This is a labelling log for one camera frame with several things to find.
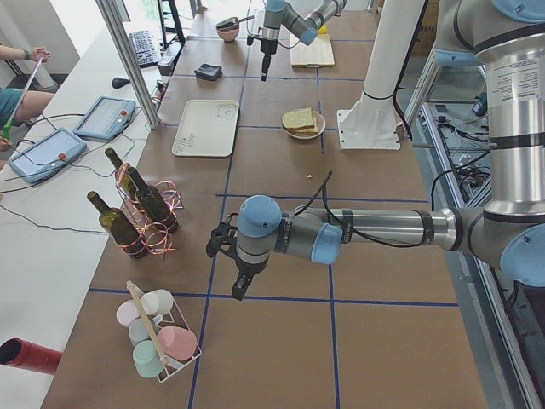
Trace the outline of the person forearm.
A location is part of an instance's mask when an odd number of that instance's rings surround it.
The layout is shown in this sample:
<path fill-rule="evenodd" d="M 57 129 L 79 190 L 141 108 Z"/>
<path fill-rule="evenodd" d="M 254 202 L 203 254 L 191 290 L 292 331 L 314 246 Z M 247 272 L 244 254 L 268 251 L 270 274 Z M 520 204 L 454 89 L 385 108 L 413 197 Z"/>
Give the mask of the person forearm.
<path fill-rule="evenodd" d="M 11 48 L 5 45 L 0 45 L 1 60 L 31 60 L 31 54 L 25 49 Z"/>

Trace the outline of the person hand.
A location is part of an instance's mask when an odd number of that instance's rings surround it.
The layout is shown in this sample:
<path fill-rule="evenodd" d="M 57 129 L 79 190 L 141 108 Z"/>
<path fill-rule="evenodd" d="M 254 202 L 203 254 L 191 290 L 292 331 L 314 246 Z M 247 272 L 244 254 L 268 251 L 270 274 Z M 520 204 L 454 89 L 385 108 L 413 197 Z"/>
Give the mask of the person hand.
<path fill-rule="evenodd" d="M 51 59 L 51 53 L 44 47 L 36 47 L 29 51 L 30 59 L 38 62 L 39 60 L 42 63 L 47 63 Z"/>

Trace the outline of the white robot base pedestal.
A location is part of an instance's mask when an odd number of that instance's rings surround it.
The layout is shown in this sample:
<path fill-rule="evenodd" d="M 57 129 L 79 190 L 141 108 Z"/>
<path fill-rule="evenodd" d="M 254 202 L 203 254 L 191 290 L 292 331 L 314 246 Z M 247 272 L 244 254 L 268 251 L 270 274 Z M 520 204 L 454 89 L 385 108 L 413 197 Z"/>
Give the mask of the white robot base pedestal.
<path fill-rule="evenodd" d="M 349 110 L 339 110 L 342 149 L 399 149 L 393 94 L 406 51 L 400 1 L 383 5 L 362 94 Z"/>

